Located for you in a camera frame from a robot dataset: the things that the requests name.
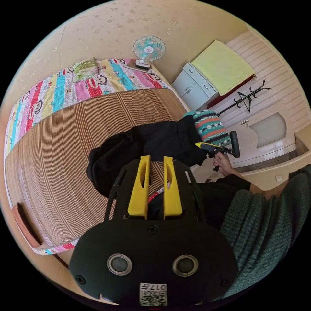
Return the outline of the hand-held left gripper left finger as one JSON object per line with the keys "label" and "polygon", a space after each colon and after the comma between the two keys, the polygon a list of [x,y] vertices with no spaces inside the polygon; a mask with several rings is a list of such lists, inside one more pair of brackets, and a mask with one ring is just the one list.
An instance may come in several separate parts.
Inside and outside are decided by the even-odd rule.
{"label": "hand-held left gripper left finger", "polygon": [[150,155],[141,157],[137,174],[134,180],[132,194],[128,205],[128,215],[147,219],[149,179],[150,179]]}

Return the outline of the person's right hand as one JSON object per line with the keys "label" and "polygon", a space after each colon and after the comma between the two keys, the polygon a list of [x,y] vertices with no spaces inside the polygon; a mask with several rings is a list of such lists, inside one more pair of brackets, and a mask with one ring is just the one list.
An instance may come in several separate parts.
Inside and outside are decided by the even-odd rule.
{"label": "person's right hand", "polygon": [[223,176],[229,176],[231,174],[237,175],[238,172],[233,169],[231,162],[225,154],[218,152],[213,160],[213,165],[218,168],[219,172]]}

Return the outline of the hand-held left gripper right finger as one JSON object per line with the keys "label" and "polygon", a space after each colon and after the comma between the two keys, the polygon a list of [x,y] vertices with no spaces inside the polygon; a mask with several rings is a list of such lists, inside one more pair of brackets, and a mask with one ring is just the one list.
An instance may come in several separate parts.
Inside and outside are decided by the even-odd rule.
{"label": "hand-held left gripper right finger", "polygon": [[163,213],[164,219],[179,217],[182,215],[178,182],[175,174],[172,157],[164,157],[164,194]]}

